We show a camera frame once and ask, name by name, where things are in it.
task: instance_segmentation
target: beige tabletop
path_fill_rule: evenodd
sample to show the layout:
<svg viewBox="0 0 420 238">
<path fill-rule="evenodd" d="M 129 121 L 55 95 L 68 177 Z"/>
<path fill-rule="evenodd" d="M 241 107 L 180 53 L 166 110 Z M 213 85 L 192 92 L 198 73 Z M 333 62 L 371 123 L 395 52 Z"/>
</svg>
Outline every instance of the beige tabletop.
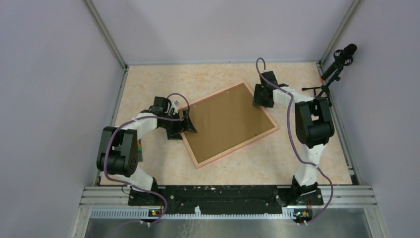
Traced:
<svg viewBox="0 0 420 238">
<path fill-rule="evenodd" d="M 274 71 L 278 83 L 286 83 L 299 92 L 302 87 L 320 85 L 314 62 L 268 63 L 267 70 Z M 259 83 L 254 63 L 131 66 L 116 125 L 148 109 L 155 96 L 167 97 L 177 92 L 193 102 L 243 81 L 252 90 Z M 171 99 L 182 101 L 182 98 L 176 96 Z M 160 185 L 290 184 L 299 161 L 287 135 L 286 111 L 285 107 L 278 104 L 268 109 L 280 127 L 278 131 L 199 169 L 195 168 L 184 142 L 167 140 L 165 130 L 158 128 L 141 138 L 143 161 L 138 166 L 156 178 Z M 294 131 L 294 114 L 291 114 L 290 121 Z M 324 149 L 320 167 L 334 184 L 351 184 L 337 133 L 330 138 Z M 318 181 L 320 184 L 328 184 L 320 174 Z M 117 183 L 102 178 L 101 184 Z"/>
</svg>

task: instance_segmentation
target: black tripod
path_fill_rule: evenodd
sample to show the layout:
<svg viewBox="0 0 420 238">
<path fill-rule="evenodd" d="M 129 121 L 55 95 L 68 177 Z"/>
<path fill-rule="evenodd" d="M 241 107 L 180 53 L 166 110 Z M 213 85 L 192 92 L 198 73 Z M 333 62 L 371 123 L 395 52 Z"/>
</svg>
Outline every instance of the black tripod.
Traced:
<svg viewBox="0 0 420 238">
<path fill-rule="evenodd" d="M 316 95 L 316 90 L 321 89 L 321 92 L 318 95 L 316 95 L 315 97 L 320 98 L 325 93 L 325 95 L 326 95 L 325 98 L 328 100 L 328 105 L 331 107 L 332 103 L 331 103 L 331 99 L 330 99 L 330 95 L 329 95 L 329 86 L 332 82 L 334 82 L 334 80 L 335 81 L 340 81 L 341 78 L 338 75 L 341 73 L 342 70 L 343 70 L 342 65 L 337 66 L 337 70 L 335 71 L 333 76 L 330 78 L 330 80 L 327 82 L 327 84 L 322 85 L 320 87 L 302 88 L 302 91 L 313 89 L 314 95 Z"/>
</svg>

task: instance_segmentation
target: light wood surface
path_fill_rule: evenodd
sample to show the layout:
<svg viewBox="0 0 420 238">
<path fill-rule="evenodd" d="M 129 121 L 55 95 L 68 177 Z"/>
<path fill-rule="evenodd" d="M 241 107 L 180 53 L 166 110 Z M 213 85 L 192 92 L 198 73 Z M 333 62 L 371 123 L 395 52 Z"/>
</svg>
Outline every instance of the light wood surface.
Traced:
<svg viewBox="0 0 420 238">
<path fill-rule="evenodd" d="M 303 94 L 309 95 L 309 92 L 302 92 L 302 87 L 320 85 L 314 62 L 268 63 L 267 70 L 274 71 L 279 83 L 286 83 Z M 254 63 L 131 66 L 116 125 L 149 108 L 155 96 L 166 97 L 177 92 L 193 102 L 243 81 L 252 90 L 260 83 Z M 287 135 L 287 109 L 275 104 L 267 111 L 280 127 L 278 131 L 198 169 L 189 158 L 182 140 L 168 141 L 165 130 L 161 128 L 151 131 L 142 138 L 143 162 L 138 166 L 162 185 L 290 184 L 299 161 Z M 294 114 L 291 117 L 294 131 Z M 293 138 L 300 151 L 295 134 Z M 330 138 L 324 149 L 320 167 L 334 184 L 351 184 L 337 134 Z M 319 184 L 328 184 L 320 174 L 318 181 Z M 116 183 L 103 178 L 101 184 Z"/>
<path fill-rule="evenodd" d="M 278 130 L 265 108 L 252 105 L 253 95 L 249 85 L 240 82 L 190 103 L 191 120 L 199 133 L 181 135 L 196 168 Z"/>
</svg>

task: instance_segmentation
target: rectangular board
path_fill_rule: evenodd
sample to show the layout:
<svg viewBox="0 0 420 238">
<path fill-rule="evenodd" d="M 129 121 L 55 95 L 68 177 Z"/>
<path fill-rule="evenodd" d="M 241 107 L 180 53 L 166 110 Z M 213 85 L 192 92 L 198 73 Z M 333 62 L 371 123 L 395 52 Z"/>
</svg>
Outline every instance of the rectangular board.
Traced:
<svg viewBox="0 0 420 238">
<path fill-rule="evenodd" d="M 241 82 L 190 104 L 198 133 L 186 131 L 182 138 L 196 168 L 279 129 L 265 108 L 252 105 L 253 97 L 249 85 Z"/>
</svg>

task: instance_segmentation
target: wooden frame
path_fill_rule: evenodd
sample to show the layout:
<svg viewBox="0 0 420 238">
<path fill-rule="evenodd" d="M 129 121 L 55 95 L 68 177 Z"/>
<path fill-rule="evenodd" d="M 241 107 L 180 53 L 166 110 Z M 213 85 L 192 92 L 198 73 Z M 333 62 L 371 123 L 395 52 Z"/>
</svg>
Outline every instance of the wooden frame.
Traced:
<svg viewBox="0 0 420 238">
<path fill-rule="evenodd" d="M 190 105 L 192 106 L 192 105 L 197 104 L 197 103 L 199 103 L 201 101 L 208 100 L 208 99 L 210 99 L 210 98 L 212 98 L 214 96 L 217 96 L 217 95 L 219 95 L 221 93 L 224 93 L 224 92 L 228 91 L 229 89 L 232 89 L 232 88 L 235 88 L 235 87 L 239 87 L 242 84 L 244 84 L 246 86 L 246 88 L 249 90 L 249 92 L 253 96 L 254 95 L 254 92 L 250 88 L 250 86 L 246 82 L 240 82 L 240 83 L 236 83 L 236 84 L 234 84 L 234 85 L 232 85 L 230 87 L 227 87 L 227 88 L 224 88 L 222 90 L 219 90 L 219 91 L 217 91 L 217 92 L 215 92 L 215 93 L 213 93 L 213 94 L 211 94 L 209 96 L 206 96 L 206 97 L 204 97 L 202 99 L 199 99 L 197 101 L 194 101 L 194 102 L 190 103 Z M 182 114 L 181 111 L 184 110 L 184 109 L 186 109 L 186 106 L 184 106 L 181 109 L 179 109 L 180 114 Z M 268 111 L 265 108 L 263 108 L 263 107 L 260 107 L 260 109 L 263 111 L 263 113 L 268 118 L 268 120 L 273 124 L 273 126 L 274 126 L 273 128 L 271 128 L 271 129 L 269 129 L 269 130 L 267 130 L 267 131 L 265 131 L 265 132 L 263 132 L 263 133 L 255 136 L 255 137 L 252 137 L 251 139 L 248 139 L 248 140 L 246 140 L 246 141 L 244 141 L 244 142 L 242 142 L 242 143 L 240 143 L 240 144 L 238 144 L 238 145 L 236 145 L 234 147 L 231 147 L 230 149 L 228 149 L 226 151 L 223 151 L 223 152 L 221 152 L 221 153 L 219 153 L 219 154 L 217 154 L 217 155 L 215 155 L 215 156 L 213 156 L 213 157 L 211 157 L 209 159 L 206 159 L 206 160 L 204 160 L 202 162 L 198 162 L 197 161 L 197 159 L 196 159 L 196 157 L 195 157 L 195 155 L 193 153 L 193 150 L 192 150 L 192 148 L 191 148 L 191 146 L 190 146 L 190 144 L 188 142 L 187 137 L 185 136 L 184 133 L 182 133 L 181 134 L 182 139 L 183 139 L 183 141 L 185 143 L 185 146 L 187 147 L 187 150 L 188 150 L 188 152 L 189 152 L 189 154 L 191 156 L 191 159 L 192 159 L 195 167 L 196 168 L 199 168 L 199 167 L 202 167 L 204 165 L 207 165 L 207 164 L 209 164 L 209 163 L 211 163 L 211 162 L 213 162 L 213 161 L 215 161 L 217 159 L 220 159 L 223 156 L 226 156 L 226 155 L 228 155 L 228 154 L 230 154 L 230 153 L 232 153 L 232 152 L 234 152 L 234 151 L 236 151 L 236 150 L 238 150 L 238 149 L 240 149 L 240 148 L 242 148 L 242 147 L 244 147 L 244 146 L 246 146 L 246 145 L 248 145 L 250 143 L 253 143 L 253 142 L 255 142 L 255 141 L 257 141 L 257 140 L 259 140 L 259 139 L 261 139 L 261 138 L 263 138 L 265 136 L 268 136 L 268 135 L 270 135 L 271 133 L 273 133 L 275 131 L 277 131 L 279 129 L 279 126 L 274 121 L 274 119 L 271 117 L 271 115 L 268 113 Z"/>
</svg>

